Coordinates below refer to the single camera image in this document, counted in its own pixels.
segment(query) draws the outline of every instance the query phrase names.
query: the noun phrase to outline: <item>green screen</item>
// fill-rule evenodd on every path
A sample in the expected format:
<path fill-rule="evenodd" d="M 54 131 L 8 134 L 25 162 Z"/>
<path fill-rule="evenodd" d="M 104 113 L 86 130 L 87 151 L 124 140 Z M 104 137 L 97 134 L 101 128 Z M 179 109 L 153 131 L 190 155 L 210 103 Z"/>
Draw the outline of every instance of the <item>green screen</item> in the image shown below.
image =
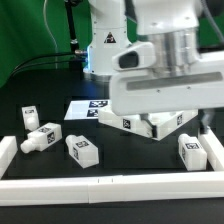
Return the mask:
<path fill-rule="evenodd" d="M 55 52 L 52 39 L 44 25 L 43 5 L 44 0 L 0 1 L 0 86 L 6 82 L 13 68 L 19 63 L 40 54 Z M 86 48 L 92 38 L 88 1 L 84 0 L 74 8 L 73 15 L 80 48 Z M 63 0 L 48 0 L 47 18 L 59 52 L 70 51 L 70 37 Z M 216 20 L 224 31 L 224 16 Z M 132 42 L 136 40 L 135 30 L 136 25 L 129 21 L 128 37 Z M 201 20 L 199 42 L 201 45 L 218 42 L 205 19 Z"/>

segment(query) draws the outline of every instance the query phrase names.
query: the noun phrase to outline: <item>black tabletop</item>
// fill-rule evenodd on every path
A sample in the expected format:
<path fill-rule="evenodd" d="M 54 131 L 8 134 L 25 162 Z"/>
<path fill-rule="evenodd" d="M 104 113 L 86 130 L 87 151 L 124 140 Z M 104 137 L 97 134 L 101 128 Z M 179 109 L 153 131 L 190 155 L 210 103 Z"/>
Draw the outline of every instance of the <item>black tabletop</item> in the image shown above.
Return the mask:
<path fill-rule="evenodd" d="M 11 79 L 0 89 L 0 136 L 16 136 L 19 146 L 28 133 L 24 130 L 21 108 L 36 106 L 40 124 L 61 124 L 63 139 L 43 152 L 24 154 L 19 148 L 2 179 L 186 172 L 178 156 L 177 139 L 182 133 L 197 136 L 198 118 L 159 142 L 99 124 L 97 120 L 64 121 L 72 100 L 108 98 L 107 84 L 85 81 L 78 71 L 26 71 Z M 216 110 L 212 128 L 221 141 L 223 119 L 223 110 Z M 69 156 L 65 138 L 70 134 L 84 135 L 99 148 L 99 165 L 82 169 Z M 0 216 L 5 223 L 20 220 L 32 224 L 41 220 L 45 223 L 222 223 L 223 209 L 223 199 L 194 199 L 2 207 Z"/>

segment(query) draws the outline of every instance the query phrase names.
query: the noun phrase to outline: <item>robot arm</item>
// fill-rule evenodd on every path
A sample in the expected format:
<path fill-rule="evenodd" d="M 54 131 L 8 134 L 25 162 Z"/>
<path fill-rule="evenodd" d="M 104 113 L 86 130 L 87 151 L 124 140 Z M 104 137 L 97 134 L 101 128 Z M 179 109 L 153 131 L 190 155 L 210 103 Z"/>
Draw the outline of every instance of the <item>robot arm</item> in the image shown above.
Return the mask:
<path fill-rule="evenodd" d="M 131 115 L 224 106 L 224 52 L 197 51 L 200 0 L 132 3 L 138 41 L 113 57 L 120 72 L 110 85 L 113 111 Z"/>

